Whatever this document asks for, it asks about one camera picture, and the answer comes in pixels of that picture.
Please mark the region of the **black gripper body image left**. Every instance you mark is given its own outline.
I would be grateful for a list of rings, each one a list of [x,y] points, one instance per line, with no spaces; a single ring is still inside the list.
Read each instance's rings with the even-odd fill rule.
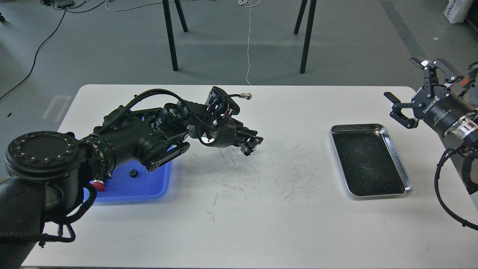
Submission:
[[[240,143],[246,142],[246,135],[243,132],[244,125],[238,120],[229,120],[226,126],[213,137],[212,142],[204,142],[199,138],[202,145],[212,148],[227,148],[231,145],[239,147]]]

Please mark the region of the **right-side gripper finger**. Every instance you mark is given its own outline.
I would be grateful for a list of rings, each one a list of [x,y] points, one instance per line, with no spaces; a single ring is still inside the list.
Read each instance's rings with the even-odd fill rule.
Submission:
[[[410,58],[410,62],[423,70],[423,90],[425,90],[425,92],[434,92],[436,86],[449,88],[451,85],[460,82],[464,78],[463,75],[459,74],[456,68],[451,66],[451,64],[444,59],[421,61],[418,58]],[[444,74],[443,83],[439,82],[437,71],[441,71]]]
[[[391,92],[384,92],[384,96],[390,101],[392,111],[389,113],[391,118],[397,121],[399,124],[404,126],[407,129],[414,129],[418,126],[419,119],[409,118],[402,113],[402,109],[413,108],[421,109],[423,103],[417,103],[412,101],[412,103],[402,103],[395,95]]]

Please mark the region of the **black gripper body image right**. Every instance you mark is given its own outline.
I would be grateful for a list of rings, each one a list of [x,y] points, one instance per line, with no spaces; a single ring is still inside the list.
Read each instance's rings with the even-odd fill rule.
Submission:
[[[477,140],[477,124],[474,122],[477,110],[468,105],[456,94],[438,86],[428,97],[423,88],[412,97],[414,123],[422,120],[439,136],[456,136],[461,140]]]

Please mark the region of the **black robot arm image left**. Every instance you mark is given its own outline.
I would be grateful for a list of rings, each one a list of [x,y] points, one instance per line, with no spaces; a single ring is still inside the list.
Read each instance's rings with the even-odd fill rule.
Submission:
[[[188,137],[251,155],[263,138],[233,117],[240,112],[233,99],[251,97],[214,86],[200,104],[156,88],[119,106],[82,139],[38,131],[12,140],[9,177],[1,180],[1,268],[18,269],[36,244],[73,242],[72,223],[93,205],[99,184],[131,160],[152,172],[188,151]]]

